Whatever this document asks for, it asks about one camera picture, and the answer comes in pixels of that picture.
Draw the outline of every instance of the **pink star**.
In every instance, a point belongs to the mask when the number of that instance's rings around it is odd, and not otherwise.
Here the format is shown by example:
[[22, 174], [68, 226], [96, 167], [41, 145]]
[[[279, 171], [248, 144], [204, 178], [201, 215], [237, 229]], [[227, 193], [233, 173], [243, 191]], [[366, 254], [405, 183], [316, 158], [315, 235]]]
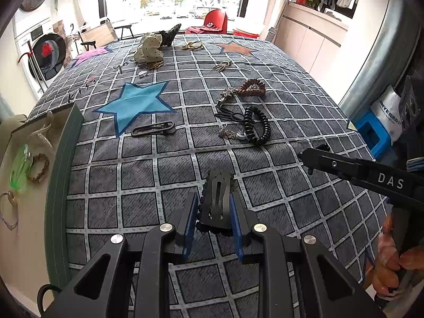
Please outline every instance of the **pink star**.
[[102, 46], [102, 47], [97, 48], [97, 49], [92, 49], [92, 50], [86, 51], [84, 54], [81, 54], [81, 55], [78, 55], [77, 57], [75, 57], [76, 61], [73, 63], [71, 68], [79, 65], [80, 63], [84, 62], [85, 60], [87, 60], [87, 59], [89, 59], [93, 56], [107, 54], [108, 52], [113, 52], [113, 51], [110, 50], [107, 46]]

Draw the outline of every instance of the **plaid tablecloth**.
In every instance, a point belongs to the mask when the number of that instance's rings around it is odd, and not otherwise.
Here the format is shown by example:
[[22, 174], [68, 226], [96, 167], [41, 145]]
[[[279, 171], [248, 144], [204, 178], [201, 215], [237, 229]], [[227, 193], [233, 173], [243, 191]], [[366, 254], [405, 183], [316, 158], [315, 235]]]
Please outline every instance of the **plaid tablecloth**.
[[[201, 40], [205, 49], [181, 49], [194, 40]], [[251, 51], [226, 52], [231, 42], [233, 48]], [[285, 235], [316, 236], [359, 281], [365, 251], [371, 256], [376, 252], [386, 207], [378, 194], [319, 171], [308, 176], [299, 163], [298, 152], [324, 142], [334, 153], [371, 159], [361, 136], [346, 129], [346, 117], [319, 84], [273, 44], [227, 35], [177, 36], [172, 47], [163, 49], [164, 66], [139, 77], [142, 69], [129, 62], [138, 44], [139, 39], [120, 41], [109, 45], [111, 52], [73, 62], [30, 115], [66, 104], [68, 94], [76, 92], [85, 118], [67, 201], [71, 275], [111, 235], [137, 238], [165, 222], [189, 190], [201, 192], [209, 168], [223, 168], [235, 174], [245, 205], [261, 222]], [[212, 70], [224, 60], [233, 65], [221, 73]], [[124, 62], [128, 65], [120, 74], [114, 66]], [[93, 77], [95, 84], [85, 89]], [[226, 107], [244, 112], [255, 105], [268, 116], [271, 140], [263, 147], [221, 139], [220, 126], [229, 124], [237, 131], [240, 125], [214, 117], [223, 89], [240, 87], [249, 78], [266, 83], [266, 96], [235, 97]], [[113, 116], [93, 112], [116, 99], [126, 82], [142, 86], [161, 81], [169, 81], [161, 98], [174, 114], [141, 115], [116, 138]], [[131, 137], [134, 127], [165, 120], [175, 122], [175, 134]], [[297, 311], [293, 271], [290, 275]], [[188, 262], [170, 264], [169, 281], [172, 318], [256, 317], [258, 266], [238, 262], [232, 238], [196, 231]], [[135, 291], [133, 287], [130, 316]]]

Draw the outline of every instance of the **silver screw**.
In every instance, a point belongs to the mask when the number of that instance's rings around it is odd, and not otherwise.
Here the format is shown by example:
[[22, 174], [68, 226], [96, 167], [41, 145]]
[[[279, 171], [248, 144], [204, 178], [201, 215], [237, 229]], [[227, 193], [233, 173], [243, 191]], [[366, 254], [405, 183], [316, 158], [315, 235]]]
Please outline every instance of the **silver screw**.
[[120, 242], [122, 242], [124, 240], [124, 237], [122, 235], [113, 235], [110, 238], [110, 241], [114, 244], [119, 244]]
[[170, 223], [163, 223], [159, 228], [162, 232], [169, 232], [172, 230], [173, 226]]
[[256, 232], [265, 232], [266, 231], [266, 226], [264, 225], [264, 224], [262, 224], [262, 223], [257, 223], [255, 226], [253, 226], [253, 229], [256, 231]]
[[317, 242], [317, 238], [315, 238], [313, 235], [306, 235], [303, 240], [309, 245], [314, 245]]

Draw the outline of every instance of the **human hand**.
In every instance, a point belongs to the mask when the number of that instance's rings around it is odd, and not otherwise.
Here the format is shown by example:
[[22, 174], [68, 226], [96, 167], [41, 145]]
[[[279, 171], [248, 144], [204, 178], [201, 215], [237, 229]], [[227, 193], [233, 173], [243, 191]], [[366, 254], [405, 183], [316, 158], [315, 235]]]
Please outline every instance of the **human hand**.
[[424, 269], [424, 245], [404, 252], [400, 258], [391, 235], [393, 219], [388, 215], [383, 223], [382, 235], [378, 240], [379, 255], [373, 274], [373, 287], [377, 293], [389, 296], [389, 288], [397, 288], [399, 279], [395, 271], [403, 267], [407, 270]]

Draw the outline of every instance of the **black scrunchie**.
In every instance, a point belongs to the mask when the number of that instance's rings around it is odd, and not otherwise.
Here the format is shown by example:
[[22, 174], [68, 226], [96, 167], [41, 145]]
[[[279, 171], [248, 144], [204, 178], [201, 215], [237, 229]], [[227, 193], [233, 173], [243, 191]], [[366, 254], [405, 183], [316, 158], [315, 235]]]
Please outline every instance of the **black scrunchie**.
[[[260, 138], [257, 138], [253, 132], [253, 113], [264, 124], [264, 132]], [[244, 130], [246, 132], [246, 136], [249, 142], [253, 143], [255, 146], [262, 146], [267, 143], [271, 135], [271, 126], [269, 124], [268, 118], [262, 111], [260, 111], [257, 107], [254, 106], [247, 107], [244, 112]]]

